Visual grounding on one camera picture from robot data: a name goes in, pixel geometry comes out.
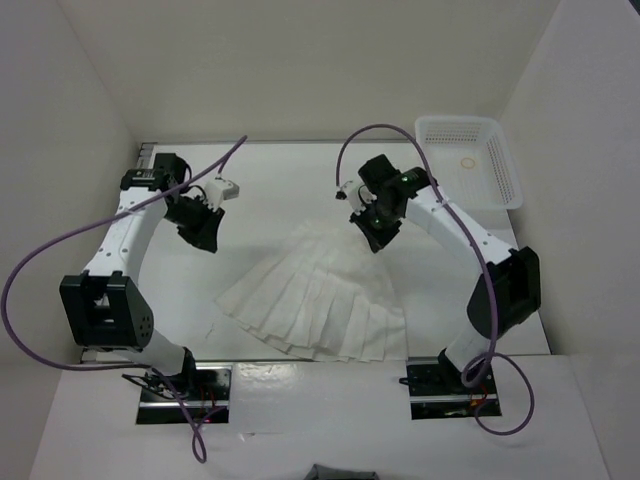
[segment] wall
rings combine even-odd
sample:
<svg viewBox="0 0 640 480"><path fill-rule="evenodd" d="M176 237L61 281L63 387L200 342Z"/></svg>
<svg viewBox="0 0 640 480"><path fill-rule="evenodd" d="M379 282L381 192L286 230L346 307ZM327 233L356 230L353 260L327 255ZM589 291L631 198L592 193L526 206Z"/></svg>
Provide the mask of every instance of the wall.
<svg viewBox="0 0 640 480"><path fill-rule="evenodd" d="M43 241L115 206L136 145L59 6L3 2L0 14L0 278ZM57 293L100 233L36 259L16 282L9 311L38 352L76 360ZM60 374L25 357L0 329L2 478L30 470Z"/></svg>
<svg viewBox="0 0 640 480"><path fill-rule="evenodd" d="M558 3L59 1L131 130L163 141L497 116Z"/></svg>
<svg viewBox="0 0 640 480"><path fill-rule="evenodd" d="M516 235L541 256L541 317L578 382L613 479L636 478L640 420L640 16L563 0L501 118L519 167Z"/></svg>

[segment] purple cable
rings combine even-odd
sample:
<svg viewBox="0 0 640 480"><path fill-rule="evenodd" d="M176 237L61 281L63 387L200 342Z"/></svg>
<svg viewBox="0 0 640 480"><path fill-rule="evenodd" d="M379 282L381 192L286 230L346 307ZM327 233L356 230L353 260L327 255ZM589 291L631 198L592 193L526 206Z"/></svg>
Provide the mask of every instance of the purple cable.
<svg viewBox="0 0 640 480"><path fill-rule="evenodd" d="M531 387L531 383L529 382L529 379L527 378L525 373L520 369L520 367L516 365L516 363L513 360L511 360L506 355L496 352L496 344L498 343L498 302L496 300L496 293L493 289L493 284L491 283L491 276L489 274L489 269L487 268L487 263L484 260L484 256L482 255L482 251L480 250L480 246L478 245L478 242L476 242L475 238L473 238L473 235L471 234L467 226L464 224L464 222L458 216L458 214L453 210L453 208L451 208L451 206L448 203L444 202L444 197L442 196L442 193L438 188L438 184L435 178L433 177L433 174L431 173L431 168L429 167L429 162L427 161L427 157L424 154L424 151L422 150L418 142L416 141L416 139L413 138L413 136L406 130L388 123L376 123L372 125L367 125L366 127L362 127L361 129L356 130L345 140L345 142L342 144L342 148L340 149L340 153L338 154L338 161L336 163L336 187L340 188L340 185L341 185L340 184L340 167L342 165L342 157L344 156L344 152L347 149L347 146L351 143L351 141L354 138L356 138L361 133L364 133L369 130L374 130L377 128L393 130L394 132L397 132L400 135L404 136L415 147L416 151L418 152L418 155L420 156L420 160L422 160L424 169L427 172L427 177L429 178L429 184L431 185L433 189L433 193L438 199L438 202L443 203L445 210L449 213L449 215L451 215L451 218L453 218L456 224L460 227L465 237L467 237L467 239L469 240L469 244L471 245L471 249L475 253L476 257L478 258L478 262L480 263L480 269L482 270L482 275L484 277L484 281L487 286L487 294L489 296L489 309L491 312L491 336L489 339L489 349L486 352L481 353L480 355L475 357L462 369L461 381L462 381L462 384L467 388L475 388L479 386L480 383L482 383L482 380L484 379L486 374L489 372L489 368L491 367L491 361L493 360L493 357L500 357L504 360L507 360L511 365L513 365L513 367L516 369L516 371L520 374L520 376L524 380L527 386L527 390L529 392L529 400L530 400L531 407L524 421L512 430L509 430L506 432L500 432L497 430L490 429L480 421L479 412L482 405L480 405L480 407L476 409L474 415L475 415L476 421L478 422L478 425L480 425L480 427L482 427L484 430L486 430L489 433L492 433L494 435L503 435L503 436L513 435L514 433L518 433L528 425L528 423L531 421L531 417L533 416L533 410L535 405L533 388ZM469 374L469 370L471 370L472 367L477 365L478 362L482 362L482 365L480 366L480 370L478 371L476 376L473 378L473 380L470 381L467 378Z"/></svg>
<svg viewBox="0 0 640 480"><path fill-rule="evenodd" d="M140 210L146 207L147 205L160 200L161 198L168 197L169 195L173 195L174 193L179 192L183 188L188 187L193 182L201 179L202 177L210 173L218 165L224 164L231 157L231 155L233 155L233 153L236 150L238 150L238 148L240 148L240 146L246 140L247 140L247 136L246 135L242 136L229 149L229 151L225 153L218 161L214 162L212 165L208 166L197 175L192 176L191 178L189 178L189 180L185 181L184 183L175 185L165 192L160 192L159 194L154 195L153 197L148 198L147 200L134 205L129 210L125 210L124 212L118 213L117 215L114 215L112 217L108 217L103 220L93 222L84 227L80 227L70 232L67 232L63 235L60 235L59 237L49 240L48 242L39 246L32 252L28 253L22 260L20 260L20 262L18 262L18 264L13 268L13 270L7 277L7 281L5 282L4 288L2 289L2 297L0 298L0 314L2 315L2 324L4 325L4 328L7 330L7 334L9 335L9 338L11 338L13 343L15 343L20 350L22 350L27 356L31 357L33 360L39 363L42 363L43 365L46 365L48 367L57 368L59 370L81 371L81 372L94 371L95 372L95 371L103 371L103 370L118 370L118 369L124 369L124 368L144 368L144 369L149 368L148 365L142 365L138 363L124 363L124 364L100 365L100 366L66 365L63 363L53 362L49 359L46 359L40 356L39 354L31 350L27 345L25 345L22 342L22 340L20 340L20 338L16 335L16 332L13 330L13 327L11 326L11 322L9 321L8 308L7 308L8 300L9 300L9 291L11 290L11 286L13 285L13 282L15 281L20 271L25 267L25 265L29 263L31 260L33 260L36 256L44 252L45 250L53 247L54 245L57 245L60 242L63 242L64 240L75 237L76 235L80 235L81 233L88 232L89 230L93 230L103 225L108 225L110 223L117 222L118 220L126 217L127 215L130 215L131 213L137 210ZM191 415L189 414L189 411L187 410L184 402L182 401L182 398L180 398L180 395L178 394L177 390L172 385L172 383L169 381L169 379L154 368L151 368L151 371L154 372L156 375L158 375L162 379L162 381L167 385L167 387L169 387L169 390L171 390L171 393L174 394L176 400L178 401L178 404L180 405L180 409L182 410L182 413L184 414L187 422L189 422L189 425L193 429L194 442L197 439L198 443L200 444L201 451L203 453L202 456L200 456L196 452L194 447L194 455L199 462L204 463L207 460L207 451L204 446L204 441L202 440L202 436L200 435L200 432L199 432L199 428L201 425L196 425L196 423L193 421L193 417L191 417Z"/></svg>

